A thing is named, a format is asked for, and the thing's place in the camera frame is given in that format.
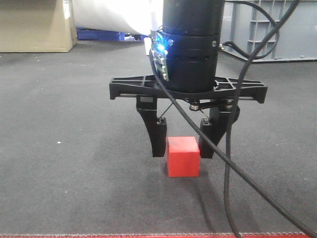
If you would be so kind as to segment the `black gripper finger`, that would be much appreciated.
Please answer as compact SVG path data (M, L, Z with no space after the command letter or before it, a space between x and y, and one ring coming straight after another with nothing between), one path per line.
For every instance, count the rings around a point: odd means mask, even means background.
M210 108L209 118L201 119L200 130L217 146L226 133L230 112L233 106L233 100L218 100L203 103L203 109ZM240 115L240 108L237 107L233 119L235 123ZM209 147L205 140L199 136L199 150L201 158L211 159L214 150Z

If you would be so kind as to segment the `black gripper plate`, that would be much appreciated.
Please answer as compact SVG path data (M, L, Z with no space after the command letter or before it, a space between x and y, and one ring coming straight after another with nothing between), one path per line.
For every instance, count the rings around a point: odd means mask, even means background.
M235 94L238 80L216 77L212 91L184 93L169 90L175 99L185 100L190 110L200 111L207 108L229 105ZM116 97L136 97L136 110L147 128L152 146L153 157L163 157L166 150L167 125L164 117L157 116L157 98L168 96L153 75L127 78L113 78L109 83L110 99ZM260 104L265 101L267 87L260 81L243 80L240 96L251 97Z

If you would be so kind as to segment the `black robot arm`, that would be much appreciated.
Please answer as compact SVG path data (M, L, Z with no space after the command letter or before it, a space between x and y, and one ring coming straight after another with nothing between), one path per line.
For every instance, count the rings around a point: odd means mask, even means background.
M238 81L215 74L223 11L222 0L164 1L162 27L150 35L153 73L109 83L111 99L136 98L154 157L163 157L166 148L166 119L157 115L158 99L184 100L192 111L209 109L200 123L203 158L214 154L208 142L217 145L239 117L240 110L233 108Z

